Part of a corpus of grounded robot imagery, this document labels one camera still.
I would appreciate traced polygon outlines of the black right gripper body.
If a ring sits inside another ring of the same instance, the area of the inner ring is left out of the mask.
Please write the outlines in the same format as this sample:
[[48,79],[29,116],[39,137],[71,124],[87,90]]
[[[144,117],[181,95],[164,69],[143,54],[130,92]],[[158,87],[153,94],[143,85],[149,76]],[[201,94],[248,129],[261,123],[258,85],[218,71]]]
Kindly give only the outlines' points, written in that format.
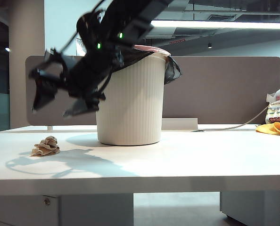
[[114,53],[91,51],[79,60],[68,58],[68,94],[81,99],[105,99],[104,89],[114,68]]

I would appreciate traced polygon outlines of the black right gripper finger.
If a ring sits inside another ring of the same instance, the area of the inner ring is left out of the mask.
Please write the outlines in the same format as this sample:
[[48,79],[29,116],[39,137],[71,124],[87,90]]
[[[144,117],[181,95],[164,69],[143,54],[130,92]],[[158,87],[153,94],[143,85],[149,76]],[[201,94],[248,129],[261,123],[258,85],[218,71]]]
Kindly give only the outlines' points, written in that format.
[[30,71],[29,79],[33,79],[36,85],[33,112],[39,111],[53,101],[59,89],[66,90],[63,72],[63,67],[48,67],[48,72],[35,67]]
[[63,113],[63,117],[73,117],[84,113],[96,112],[99,110],[100,100],[106,100],[104,93],[94,93],[92,96],[79,98]]

